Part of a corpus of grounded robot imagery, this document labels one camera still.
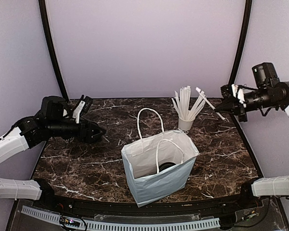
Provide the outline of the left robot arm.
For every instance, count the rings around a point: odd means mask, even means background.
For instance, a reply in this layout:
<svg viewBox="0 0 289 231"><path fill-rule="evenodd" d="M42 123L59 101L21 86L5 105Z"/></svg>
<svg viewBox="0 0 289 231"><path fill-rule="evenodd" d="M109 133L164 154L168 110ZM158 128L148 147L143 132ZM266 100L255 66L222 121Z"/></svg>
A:
<svg viewBox="0 0 289 231"><path fill-rule="evenodd" d="M0 164L50 138L75 138L88 144L99 141L106 130L82 118L91 104L92 98L88 96L82 96L74 108L62 97L44 97L40 110L34 116L18 120L0 137ZM53 195L52 187L43 179L0 178L0 199L39 200L48 210L58 206L58 198Z"/></svg>

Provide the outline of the left black frame post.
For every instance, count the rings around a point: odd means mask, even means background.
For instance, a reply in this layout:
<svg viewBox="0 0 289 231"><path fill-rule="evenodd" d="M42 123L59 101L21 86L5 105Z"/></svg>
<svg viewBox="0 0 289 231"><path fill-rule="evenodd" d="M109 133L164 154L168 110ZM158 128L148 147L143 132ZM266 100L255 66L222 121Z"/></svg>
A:
<svg viewBox="0 0 289 231"><path fill-rule="evenodd" d="M61 74L61 70L59 67L59 63L58 63L55 48L54 48L54 43L53 43L53 38L52 38L52 33L51 33L51 28L50 28L50 23L49 23L49 18L48 18L48 12L47 12L47 7L46 7L46 1L38 0L38 3L39 3L39 12L40 12L40 17L42 21L44 36L45 36L49 56L51 59L51 63L53 66L55 78L56 78L62 97L66 101L69 101L68 93L64 84L64 80Z"/></svg>

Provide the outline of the green circuit board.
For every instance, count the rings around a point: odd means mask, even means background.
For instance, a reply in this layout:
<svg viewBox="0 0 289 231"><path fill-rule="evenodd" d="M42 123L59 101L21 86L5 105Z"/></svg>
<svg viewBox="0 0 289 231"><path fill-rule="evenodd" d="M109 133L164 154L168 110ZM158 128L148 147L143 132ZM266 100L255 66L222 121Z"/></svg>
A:
<svg viewBox="0 0 289 231"><path fill-rule="evenodd" d="M79 227L80 226L80 223L78 221L73 220L71 218L63 217L63 216L61 216L59 218L59 223L61 225L64 225L64 226L71 226L71 227Z"/></svg>

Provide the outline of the single white straw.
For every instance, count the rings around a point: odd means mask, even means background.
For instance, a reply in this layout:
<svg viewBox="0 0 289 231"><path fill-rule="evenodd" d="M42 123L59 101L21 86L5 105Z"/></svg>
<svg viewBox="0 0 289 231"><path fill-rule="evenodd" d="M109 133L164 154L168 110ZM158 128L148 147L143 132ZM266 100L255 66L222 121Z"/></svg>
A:
<svg viewBox="0 0 289 231"><path fill-rule="evenodd" d="M205 95L204 91L202 91L200 88L196 87L196 91L199 93L200 97L210 106L210 108L215 111L215 107L213 104L207 99L207 96ZM222 119L226 120L224 116L222 116L219 112L216 112L216 114Z"/></svg>

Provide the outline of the white paper bag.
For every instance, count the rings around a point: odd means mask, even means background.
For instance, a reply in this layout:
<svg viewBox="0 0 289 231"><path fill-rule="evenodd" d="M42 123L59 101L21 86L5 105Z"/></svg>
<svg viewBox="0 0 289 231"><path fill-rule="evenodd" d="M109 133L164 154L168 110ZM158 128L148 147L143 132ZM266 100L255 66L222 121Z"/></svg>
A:
<svg viewBox="0 0 289 231"><path fill-rule="evenodd" d="M184 188L199 151L184 132L162 127L159 134L124 145L121 155L130 192L143 207ZM176 166L158 173L165 162Z"/></svg>

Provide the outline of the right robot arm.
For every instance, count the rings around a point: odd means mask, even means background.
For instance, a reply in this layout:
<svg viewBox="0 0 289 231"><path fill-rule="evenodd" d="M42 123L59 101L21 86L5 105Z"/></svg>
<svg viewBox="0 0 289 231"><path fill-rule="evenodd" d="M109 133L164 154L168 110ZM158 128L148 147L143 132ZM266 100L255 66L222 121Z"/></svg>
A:
<svg viewBox="0 0 289 231"><path fill-rule="evenodd" d="M281 82L273 63L262 63L252 68L256 88L243 85L221 87L222 102L215 112L237 116L240 122L247 121L247 112L259 110L267 116L271 109L281 109L289 117L289 81ZM275 178L252 179L241 186L236 205L246 209L256 197L277 196L289 199L289 175Z"/></svg>

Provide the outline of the white cup holding straws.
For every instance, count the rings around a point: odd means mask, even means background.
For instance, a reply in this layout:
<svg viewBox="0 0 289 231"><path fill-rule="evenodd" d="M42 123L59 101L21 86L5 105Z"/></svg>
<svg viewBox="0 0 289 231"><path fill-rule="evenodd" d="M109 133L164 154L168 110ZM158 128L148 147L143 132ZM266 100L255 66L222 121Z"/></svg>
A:
<svg viewBox="0 0 289 231"><path fill-rule="evenodd" d="M180 116L178 117L178 130L188 134L192 125L193 125L193 122L195 120L195 118L193 119L182 119Z"/></svg>

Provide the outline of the black front table rail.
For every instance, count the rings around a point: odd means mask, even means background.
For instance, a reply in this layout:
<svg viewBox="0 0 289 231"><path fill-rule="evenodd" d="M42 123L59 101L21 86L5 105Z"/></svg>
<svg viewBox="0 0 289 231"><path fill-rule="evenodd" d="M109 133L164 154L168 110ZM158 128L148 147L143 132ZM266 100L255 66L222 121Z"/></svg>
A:
<svg viewBox="0 0 289 231"><path fill-rule="evenodd" d="M239 195L227 196L217 199L205 199L189 202L176 203L150 203L143 207L138 207L136 203L111 203L97 202L81 199L73 199L55 195L51 204L41 201L34 201L33 206L49 209L63 214L74 214L84 217L94 217L95 215L114 216L176 216L187 214L201 215L228 215L245 208L256 206L255 202L245 205L237 202Z"/></svg>

